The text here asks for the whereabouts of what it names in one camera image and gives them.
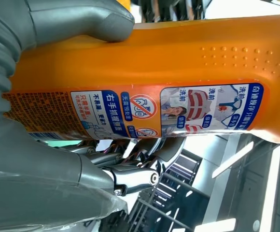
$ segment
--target warning icon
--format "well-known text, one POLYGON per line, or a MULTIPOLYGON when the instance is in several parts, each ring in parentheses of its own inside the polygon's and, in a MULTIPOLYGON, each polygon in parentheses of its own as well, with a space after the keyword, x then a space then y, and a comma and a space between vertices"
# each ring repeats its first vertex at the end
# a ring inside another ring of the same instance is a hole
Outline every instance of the warning icon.
POLYGON ((151 97, 137 94, 131 99, 131 113, 137 119, 149 119, 157 111, 156 103, 151 97))
POLYGON ((136 133, 138 138, 155 137, 158 135, 157 131, 152 128, 138 128, 136 129, 136 133))

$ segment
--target orange plastic bar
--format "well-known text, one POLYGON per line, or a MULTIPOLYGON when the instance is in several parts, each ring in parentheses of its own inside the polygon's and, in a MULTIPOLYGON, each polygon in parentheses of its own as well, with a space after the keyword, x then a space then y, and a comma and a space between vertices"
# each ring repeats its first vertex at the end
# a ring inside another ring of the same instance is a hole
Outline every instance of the orange plastic bar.
POLYGON ((11 81, 5 97, 13 108, 7 115, 30 119, 24 124, 30 132, 98 139, 249 131, 280 143, 280 15, 139 24, 128 40, 113 44, 77 37, 24 54, 11 81), (93 91, 103 94, 106 125, 93 91), (59 92, 68 96, 63 100, 70 111, 64 113, 61 99, 53 103, 59 92), (25 93, 34 96, 24 102, 25 93), (109 93, 126 133, 114 128, 109 93), (41 113, 42 104, 53 109, 41 113))

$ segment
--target sticker label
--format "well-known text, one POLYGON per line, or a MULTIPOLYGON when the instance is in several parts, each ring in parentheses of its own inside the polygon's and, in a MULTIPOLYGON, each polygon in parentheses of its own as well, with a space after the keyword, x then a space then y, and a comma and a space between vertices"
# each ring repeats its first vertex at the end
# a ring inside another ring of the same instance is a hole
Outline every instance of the sticker label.
POLYGON ((174 137, 247 130, 263 95, 258 83, 111 88, 7 93, 5 115, 42 140, 174 137))
POLYGON ((119 96, 111 90, 71 92, 82 126, 94 139, 128 137, 119 96))
POLYGON ((139 138, 149 138, 149 137, 156 137, 158 135, 158 133, 152 128, 138 128, 136 129, 136 133, 139 138))
POLYGON ((137 119, 149 119, 157 112, 157 104, 151 97, 137 94, 131 98, 133 117, 137 119))
POLYGON ((261 84, 175 87, 161 93, 162 136, 246 130, 260 106, 261 84))

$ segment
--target gray gloved hand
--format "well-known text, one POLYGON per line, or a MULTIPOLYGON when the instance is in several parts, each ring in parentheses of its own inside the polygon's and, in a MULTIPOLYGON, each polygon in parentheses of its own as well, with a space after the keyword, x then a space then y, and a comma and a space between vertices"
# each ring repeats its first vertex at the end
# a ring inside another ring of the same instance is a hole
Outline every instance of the gray gloved hand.
POLYGON ((115 0, 0 0, 0 231, 46 229, 122 209, 109 194, 109 175, 86 157, 34 141, 3 117, 11 105, 1 94, 11 89, 8 77, 22 51, 81 34, 119 42, 134 22, 115 0))

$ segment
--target red and white graphic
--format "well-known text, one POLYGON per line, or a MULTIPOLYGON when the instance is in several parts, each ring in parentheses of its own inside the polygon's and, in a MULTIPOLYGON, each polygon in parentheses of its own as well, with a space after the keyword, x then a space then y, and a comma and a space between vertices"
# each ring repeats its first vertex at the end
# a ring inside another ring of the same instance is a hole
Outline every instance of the red and white graphic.
POLYGON ((151 97, 137 94, 130 99, 133 117, 137 119, 149 119, 157 112, 156 103, 151 97))
POLYGON ((185 129, 186 130, 187 134, 198 134, 203 128, 200 125, 186 125, 185 129))
POLYGON ((136 129, 137 136, 139 138, 143 137, 155 137, 158 135, 158 133, 152 128, 138 128, 136 129))
POLYGON ((208 94, 204 91, 190 89, 188 98, 189 112, 187 121, 203 118, 211 110, 211 101, 208 100, 208 94))

